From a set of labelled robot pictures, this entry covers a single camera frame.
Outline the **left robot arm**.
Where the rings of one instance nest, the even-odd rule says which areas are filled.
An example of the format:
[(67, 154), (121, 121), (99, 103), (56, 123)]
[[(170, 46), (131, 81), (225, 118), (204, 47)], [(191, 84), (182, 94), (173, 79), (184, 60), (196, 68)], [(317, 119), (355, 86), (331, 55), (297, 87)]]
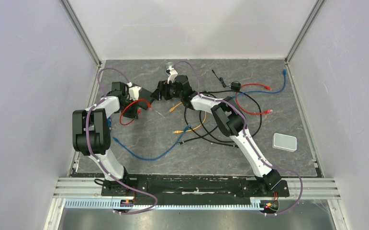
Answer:
[(121, 196), (130, 193), (132, 184), (123, 178), (125, 167), (111, 150), (109, 118), (139, 99), (142, 87), (123, 82), (114, 82), (112, 90), (86, 109), (72, 113), (72, 145), (75, 151), (93, 160), (106, 180), (115, 180), (113, 189)]

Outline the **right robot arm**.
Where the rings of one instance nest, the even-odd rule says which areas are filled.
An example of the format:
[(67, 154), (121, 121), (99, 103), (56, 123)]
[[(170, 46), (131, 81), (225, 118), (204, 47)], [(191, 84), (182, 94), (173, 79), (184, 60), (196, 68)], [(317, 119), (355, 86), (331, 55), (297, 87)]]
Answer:
[(232, 97), (220, 99), (196, 92), (185, 75), (178, 75), (174, 81), (159, 81), (151, 97), (158, 101), (179, 98), (186, 108), (212, 114), (221, 133), (229, 137), (245, 155), (258, 180), (259, 192), (269, 196), (277, 190), (281, 176), (253, 140), (246, 117)]

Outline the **black network switch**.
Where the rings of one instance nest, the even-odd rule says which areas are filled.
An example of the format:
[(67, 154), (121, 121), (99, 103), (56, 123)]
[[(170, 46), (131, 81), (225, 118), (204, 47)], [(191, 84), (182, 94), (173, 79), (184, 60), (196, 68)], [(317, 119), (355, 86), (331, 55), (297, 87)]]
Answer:
[(149, 107), (147, 105), (147, 103), (149, 104), (152, 104), (152, 102), (154, 101), (154, 99), (151, 97), (151, 92), (148, 91), (147, 89), (143, 88), (141, 89), (140, 91), (140, 96), (139, 96), (139, 99), (144, 99), (144, 101), (140, 101), (138, 102), (138, 106), (144, 110), (148, 110)]

